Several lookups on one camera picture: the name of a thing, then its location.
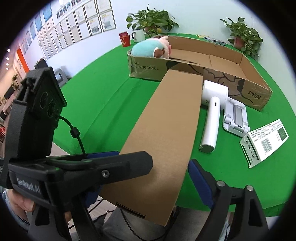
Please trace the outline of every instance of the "orange door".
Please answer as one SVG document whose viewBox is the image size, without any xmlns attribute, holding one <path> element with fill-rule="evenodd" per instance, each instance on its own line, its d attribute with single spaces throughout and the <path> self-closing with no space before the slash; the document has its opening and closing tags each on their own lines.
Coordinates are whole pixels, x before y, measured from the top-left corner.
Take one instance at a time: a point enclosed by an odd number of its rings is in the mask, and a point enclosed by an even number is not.
<svg viewBox="0 0 296 241">
<path fill-rule="evenodd" d="M 20 62 L 22 63 L 22 67 L 24 68 L 24 71 L 26 73 L 28 73 L 29 72 L 29 67 L 28 67 L 28 65 L 27 65 L 27 63 L 25 61 L 25 58 L 24 58 L 20 48 L 17 50 L 17 55 L 19 56 L 19 59 L 20 59 Z"/>
</svg>

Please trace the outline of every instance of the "green tablecloth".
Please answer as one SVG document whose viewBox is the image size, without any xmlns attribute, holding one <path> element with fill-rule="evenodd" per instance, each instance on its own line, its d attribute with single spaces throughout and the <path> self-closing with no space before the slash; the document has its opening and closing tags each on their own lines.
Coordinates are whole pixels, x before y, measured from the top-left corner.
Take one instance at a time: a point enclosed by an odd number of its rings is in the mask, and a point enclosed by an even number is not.
<svg viewBox="0 0 296 241">
<path fill-rule="evenodd" d="M 179 35 L 197 38 L 195 35 Z M 159 84 L 129 77 L 127 50 L 128 47 L 116 47 L 81 70 L 62 88 L 68 106 L 61 115 L 78 127 L 86 152 L 120 151 Z M 249 169 L 239 145 L 241 138 L 226 132 L 220 124 L 216 150 L 211 154 L 202 153 L 198 147 L 207 114 L 206 108 L 202 107 L 191 158 L 196 158 L 215 179 L 224 180 L 229 186 L 254 186 L 263 208 L 269 208 L 266 214 L 277 215 L 283 206 L 280 204 L 287 201 L 295 181 L 296 117 L 275 81 L 258 62 L 251 58 L 250 61 L 273 90 L 262 112 L 247 107 L 251 129 L 281 119 L 289 139 L 274 154 Z M 68 153 L 81 152 L 77 140 L 71 137 L 69 127 L 62 121 L 55 131 L 54 142 Z M 177 205 L 208 210 L 188 173 Z"/>
</svg>

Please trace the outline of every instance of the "barcode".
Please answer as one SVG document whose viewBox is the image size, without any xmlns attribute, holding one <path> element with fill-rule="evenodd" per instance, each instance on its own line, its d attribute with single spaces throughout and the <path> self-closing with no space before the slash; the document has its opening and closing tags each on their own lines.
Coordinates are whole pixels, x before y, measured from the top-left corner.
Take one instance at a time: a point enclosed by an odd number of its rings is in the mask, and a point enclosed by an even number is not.
<svg viewBox="0 0 296 241">
<path fill-rule="evenodd" d="M 264 148 L 265 153 L 268 153 L 272 149 L 268 138 L 266 138 L 265 140 L 261 141 L 261 144 L 262 144 L 262 146 Z"/>
</svg>

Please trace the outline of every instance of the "stuffed animal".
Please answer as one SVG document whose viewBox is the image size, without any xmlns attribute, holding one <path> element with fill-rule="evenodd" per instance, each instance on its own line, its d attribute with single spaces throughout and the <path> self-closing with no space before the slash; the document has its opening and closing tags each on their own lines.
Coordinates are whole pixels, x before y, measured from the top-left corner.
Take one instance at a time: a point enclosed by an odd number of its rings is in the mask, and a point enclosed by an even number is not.
<svg viewBox="0 0 296 241">
<path fill-rule="evenodd" d="M 131 50 L 131 54 L 137 57 L 169 58 L 172 47 L 168 42 L 168 36 L 150 38 L 137 43 Z"/>
</svg>

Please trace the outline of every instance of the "white mug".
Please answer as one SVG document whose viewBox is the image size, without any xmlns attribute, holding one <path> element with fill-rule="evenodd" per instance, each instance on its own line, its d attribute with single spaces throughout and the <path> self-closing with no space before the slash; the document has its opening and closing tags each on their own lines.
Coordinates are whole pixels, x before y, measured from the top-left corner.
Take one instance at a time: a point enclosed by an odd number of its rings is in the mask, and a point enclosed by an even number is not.
<svg viewBox="0 0 296 241">
<path fill-rule="evenodd" d="M 131 33 L 131 37 L 135 43 L 141 42 L 145 40 L 145 34 L 143 29 L 135 30 Z"/>
</svg>

